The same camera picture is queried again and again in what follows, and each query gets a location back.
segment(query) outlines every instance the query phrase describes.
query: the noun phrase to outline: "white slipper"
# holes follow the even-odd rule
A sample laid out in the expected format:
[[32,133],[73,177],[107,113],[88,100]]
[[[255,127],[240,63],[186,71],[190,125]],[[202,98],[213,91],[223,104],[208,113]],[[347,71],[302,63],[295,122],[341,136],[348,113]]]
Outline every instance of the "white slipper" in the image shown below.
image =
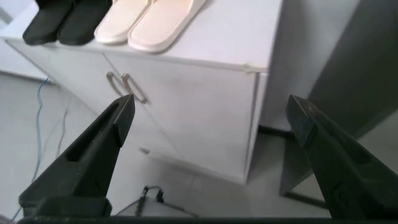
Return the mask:
[[127,41],[131,27],[145,14],[152,0],[113,0],[113,5],[94,32],[102,44]]
[[178,37],[206,0],[157,0],[130,30],[128,43],[145,52],[161,52]]

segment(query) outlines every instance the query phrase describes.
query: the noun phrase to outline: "cabinet top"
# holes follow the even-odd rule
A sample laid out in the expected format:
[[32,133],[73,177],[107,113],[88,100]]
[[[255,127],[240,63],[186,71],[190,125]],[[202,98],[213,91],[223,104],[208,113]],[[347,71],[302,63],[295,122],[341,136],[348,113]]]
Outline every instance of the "cabinet top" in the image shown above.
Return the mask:
[[[127,44],[103,45],[95,40],[79,47],[59,42],[46,46],[268,72],[281,6],[282,0],[207,0],[180,38],[157,55],[138,52]],[[22,35],[37,11],[33,2],[2,31],[1,37],[23,41]]]

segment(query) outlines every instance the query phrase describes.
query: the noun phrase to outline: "white cabinet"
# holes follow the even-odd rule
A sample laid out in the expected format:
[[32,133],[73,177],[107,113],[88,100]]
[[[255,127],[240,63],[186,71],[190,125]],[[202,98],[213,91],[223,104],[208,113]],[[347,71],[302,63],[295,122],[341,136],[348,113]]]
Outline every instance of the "white cabinet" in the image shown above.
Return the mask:
[[183,158],[244,174],[256,74],[106,54]]
[[[97,113],[102,112],[116,98],[120,97],[110,85],[107,74],[115,73],[102,54],[77,52],[53,47],[30,47],[17,44],[16,47],[42,65],[49,76],[74,93]],[[127,94],[121,80],[115,75],[111,82],[123,95]],[[151,149],[153,152],[179,158],[173,145],[160,130],[146,109],[136,101],[136,112],[126,142]]]
[[133,92],[127,148],[245,183],[281,3],[212,1],[158,55],[95,40],[27,46],[22,35],[37,13],[34,4],[1,37],[98,113],[118,92]]

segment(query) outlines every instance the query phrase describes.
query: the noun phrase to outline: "blue cable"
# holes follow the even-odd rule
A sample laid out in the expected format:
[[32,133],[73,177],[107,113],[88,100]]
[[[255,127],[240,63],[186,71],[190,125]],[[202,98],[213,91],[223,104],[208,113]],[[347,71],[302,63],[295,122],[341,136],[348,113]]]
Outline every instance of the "blue cable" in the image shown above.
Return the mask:
[[58,158],[58,156],[60,155],[60,152],[61,152],[61,145],[62,145],[63,137],[65,136],[65,128],[66,128],[65,122],[66,122],[66,119],[67,119],[67,115],[68,115],[69,105],[70,105],[70,100],[71,99],[72,98],[69,98],[67,107],[65,108],[65,112],[63,114],[63,118],[62,118],[62,134],[61,134],[61,138],[60,138],[60,140],[58,142],[57,153],[55,155],[55,158]]
[[[43,107],[43,101],[42,97],[40,95],[40,91],[42,87],[47,83],[49,78],[47,77],[44,82],[40,85],[39,89],[37,90],[37,101],[39,102],[39,110],[37,111],[36,115],[36,136],[37,136],[37,160],[36,160],[36,167],[35,167],[35,172],[32,177],[32,182],[36,179],[37,173],[39,171],[40,163],[42,162],[42,136],[41,136],[41,131],[40,131],[40,123],[39,123],[39,118],[40,118],[40,112],[42,111]],[[19,212],[21,212],[21,207],[18,208],[18,211],[15,213],[15,215],[12,217],[10,222],[13,222],[15,218],[18,216]]]

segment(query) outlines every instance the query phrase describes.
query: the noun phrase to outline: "baseboard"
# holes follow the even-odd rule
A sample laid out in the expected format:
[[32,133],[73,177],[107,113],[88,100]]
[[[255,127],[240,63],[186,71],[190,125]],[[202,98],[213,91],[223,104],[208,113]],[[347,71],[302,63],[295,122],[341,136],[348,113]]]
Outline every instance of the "baseboard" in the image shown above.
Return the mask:
[[305,195],[300,195],[300,194],[296,194],[293,192],[287,192],[285,195],[282,195],[282,196],[299,201],[299,202],[303,202],[303,203],[306,203],[309,205],[313,205],[318,208],[328,209],[325,202],[315,199],[315,198],[305,196]]
[[257,134],[269,134],[273,136],[279,136],[283,138],[294,138],[294,134],[291,131],[283,131],[275,128],[270,128],[270,127],[265,127],[265,126],[259,126],[259,129],[257,130]]

